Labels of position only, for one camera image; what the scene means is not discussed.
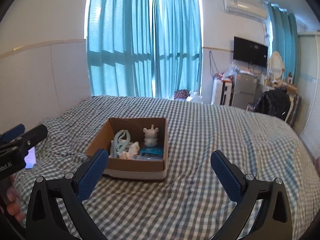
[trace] metal screw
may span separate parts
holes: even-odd
[[[282,183],[283,183],[283,180],[282,180],[282,179],[280,179],[280,178],[276,178],[276,183],[278,183],[278,184],[282,184]]]
[[[71,178],[73,178],[73,173],[72,173],[72,172],[68,172],[68,173],[65,175],[65,178],[66,178],[66,179],[71,179]]]
[[[247,179],[247,180],[254,180],[254,176],[252,175],[252,174],[247,174],[246,176],[245,176],[245,178]]]
[[[42,182],[43,181],[43,177],[42,176],[40,176],[40,177],[38,177],[37,179],[36,179],[36,182]]]

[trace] blue curtain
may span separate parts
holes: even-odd
[[[299,41],[297,22],[292,13],[281,11],[278,6],[268,4],[272,24],[272,51],[278,51],[284,61],[284,77],[292,73],[293,83],[297,84],[300,72]]]
[[[91,0],[87,53],[93,95],[152,97],[149,0]]]
[[[200,90],[202,41],[199,0],[153,0],[156,97]]]

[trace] white figurine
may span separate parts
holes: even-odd
[[[153,128],[154,126],[151,125],[151,129],[143,128],[144,132],[144,145],[148,147],[157,146],[158,144],[158,132],[159,128]]]

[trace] blue gripper pad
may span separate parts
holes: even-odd
[[[87,200],[108,164],[106,150],[99,149],[87,163],[83,163],[75,172],[76,195],[80,202]]]
[[[25,132],[25,127],[23,124],[19,124],[11,130],[5,132],[4,134],[0,134],[0,145],[11,142],[13,139],[22,135]]]
[[[223,157],[219,155],[219,152],[222,154],[221,151],[214,151],[211,154],[211,167],[216,173],[230,200],[239,203],[242,200],[241,184],[228,167],[228,165],[231,165],[231,163],[224,156],[225,160],[228,162],[227,164],[225,160],[223,160]]]

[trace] bed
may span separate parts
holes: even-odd
[[[49,134],[36,147],[37,164],[15,175],[27,211],[35,179],[56,179],[87,160],[84,151],[109,117],[168,119],[168,175],[146,183],[102,177],[84,207],[107,239],[208,239],[226,221],[231,202],[210,165],[220,149],[244,174],[284,180],[290,201],[293,239],[320,209],[320,181],[292,128],[282,120],[228,106],[131,97],[92,97],[44,122]],[[62,200],[69,231],[79,237]],[[242,232],[246,235],[257,214]]]

